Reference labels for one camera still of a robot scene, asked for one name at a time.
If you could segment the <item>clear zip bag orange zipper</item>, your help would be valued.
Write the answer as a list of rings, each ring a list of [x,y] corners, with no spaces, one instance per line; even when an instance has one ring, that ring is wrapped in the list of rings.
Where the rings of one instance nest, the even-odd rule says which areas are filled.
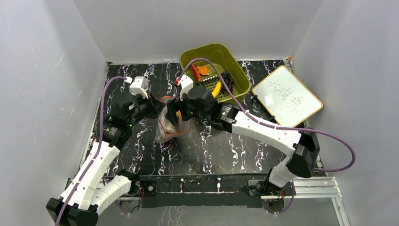
[[[155,141],[158,144],[163,144],[174,139],[175,137],[183,136],[192,125],[192,119],[190,119],[189,121],[183,121],[180,112],[178,112],[176,114],[178,118],[178,125],[174,126],[172,122],[166,118],[167,113],[168,110],[165,106],[162,108],[157,117],[158,127],[156,131]]]

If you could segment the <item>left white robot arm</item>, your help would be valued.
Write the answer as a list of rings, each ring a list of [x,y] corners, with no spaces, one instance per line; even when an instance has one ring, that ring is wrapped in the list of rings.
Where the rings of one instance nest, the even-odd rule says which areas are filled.
[[[51,198],[46,208],[57,226],[95,226],[99,216],[124,196],[154,197],[157,183],[142,180],[123,169],[111,179],[104,177],[111,162],[130,139],[133,126],[143,119],[156,119],[166,100],[152,94],[127,94],[116,103],[107,119],[101,119],[99,140],[81,169],[59,198]]]

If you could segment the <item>olive green plastic basket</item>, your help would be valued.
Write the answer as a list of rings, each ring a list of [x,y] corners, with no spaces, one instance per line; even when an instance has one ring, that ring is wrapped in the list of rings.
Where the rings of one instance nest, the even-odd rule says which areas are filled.
[[[212,43],[188,50],[182,53],[179,58],[181,68],[184,69],[189,62],[195,58],[205,58],[209,60],[215,65],[221,75],[224,72],[228,73],[229,78],[233,81],[231,88],[232,94],[240,103],[243,102],[244,97],[251,89],[251,82],[226,46]],[[194,65],[196,67],[206,66],[210,70],[209,75],[204,76],[200,84],[212,91],[215,88],[217,81],[219,81],[216,71],[209,63],[204,61],[197,61]],[[221,92],[217,97],[217,101],[236,104],[227,91],[225,93]]]

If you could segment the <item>black toy grape bunch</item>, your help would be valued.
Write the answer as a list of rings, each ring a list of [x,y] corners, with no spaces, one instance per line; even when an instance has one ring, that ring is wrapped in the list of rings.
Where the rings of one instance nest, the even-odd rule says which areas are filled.
[[[221,73],[221,76],[222,76],[224,82],[227,85],[227,88],[224,85],[222,85],[221,93],[222,94],[227,94],[228,93],[227,90],[229,90],[231,93],[233,93],[234,81],[233,81],[231,75],[227,71],[224,71],[224,72]]]

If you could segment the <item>grey toy fish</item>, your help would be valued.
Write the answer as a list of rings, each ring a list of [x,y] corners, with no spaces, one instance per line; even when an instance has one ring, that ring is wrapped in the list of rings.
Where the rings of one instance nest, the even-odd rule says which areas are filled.
[[[165,133],[177,133],[178,132],[178,128],[170,123],[165,123],[164,129],[165,129]]]

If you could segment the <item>small whiteboard wooden frame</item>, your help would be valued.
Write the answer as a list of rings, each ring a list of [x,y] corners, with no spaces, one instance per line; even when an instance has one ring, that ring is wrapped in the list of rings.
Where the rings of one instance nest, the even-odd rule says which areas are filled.
[[[296,127],[323,107],[323,103],[283,65],[256,84],[252,92],[283,127]]]

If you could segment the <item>yellow toy banana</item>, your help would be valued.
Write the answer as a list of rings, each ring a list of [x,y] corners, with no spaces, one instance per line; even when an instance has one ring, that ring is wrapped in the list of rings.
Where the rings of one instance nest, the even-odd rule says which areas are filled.
[[[213,96],[213,98],[217,98],[218,97],[218,95],[220,94],[220,92],[221,92],[221,88],[222,88],[222,84],[221,84],[221,82],[220,81],[218,81],[217,83],[216,83],[216,85],[215,85],[215,87],[214,87],[214,89],[212,90],[212,96]]]

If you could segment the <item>black metal base rail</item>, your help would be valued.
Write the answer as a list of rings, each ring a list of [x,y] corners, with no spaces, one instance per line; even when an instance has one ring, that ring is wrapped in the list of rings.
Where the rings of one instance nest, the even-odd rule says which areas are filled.
[[[339,198],[332,177],[298,178],[282,188],[265,174],[138,175],[127,170],[93,184],[70,184],[57,199],[60,205],[103,212],[116,201],[137,201],[143,208],[163,206],[247,206],[279,214],[294,198]]]

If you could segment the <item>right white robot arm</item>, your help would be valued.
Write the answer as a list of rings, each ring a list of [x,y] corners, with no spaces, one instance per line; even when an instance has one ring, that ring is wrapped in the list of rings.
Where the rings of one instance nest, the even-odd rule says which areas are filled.
[[[243,112],[237,105],[217,102],[211,92],[202,86],[168,100],[166,108],[166,118],[173,125],[179,120],[201,118],[217,130],[251,137],[286,155],[268,172],[264,182],[247,184],[251,196],[277,195],[294,178],[310,178],[313,175],[320,150],[314,132],[305,128],[279,130],[276,124]]]

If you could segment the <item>green toy vegetable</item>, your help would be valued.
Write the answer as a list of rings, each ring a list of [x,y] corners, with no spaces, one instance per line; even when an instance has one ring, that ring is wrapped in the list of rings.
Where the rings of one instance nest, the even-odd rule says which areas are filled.
[[[186,72],[185,75],[186,75],[187,77],[189,77],[189,78],[192,80],[193,83],[195,83],[194,79],[192,78],[191,72]]]

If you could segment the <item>toy watermelon slice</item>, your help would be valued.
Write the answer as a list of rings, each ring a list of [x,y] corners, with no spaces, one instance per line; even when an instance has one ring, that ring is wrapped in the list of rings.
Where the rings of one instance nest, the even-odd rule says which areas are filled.
[[[196,83],[199,83],[201,81],[201,75],[198,72],[197,68],[194,66],[194,64],[191,64],[191,73],[192,73],[192,79]]]

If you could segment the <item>orange toy fruit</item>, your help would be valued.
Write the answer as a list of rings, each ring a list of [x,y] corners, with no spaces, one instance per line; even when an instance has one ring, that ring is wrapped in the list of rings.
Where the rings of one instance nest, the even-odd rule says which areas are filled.
[[[176,112],[176,117],[177,117],[178,123],[180,123],[180,121],[181,121],[181,119],[182,119],[182,117],[181,117],[181,112],[180,112],[180,111]]]

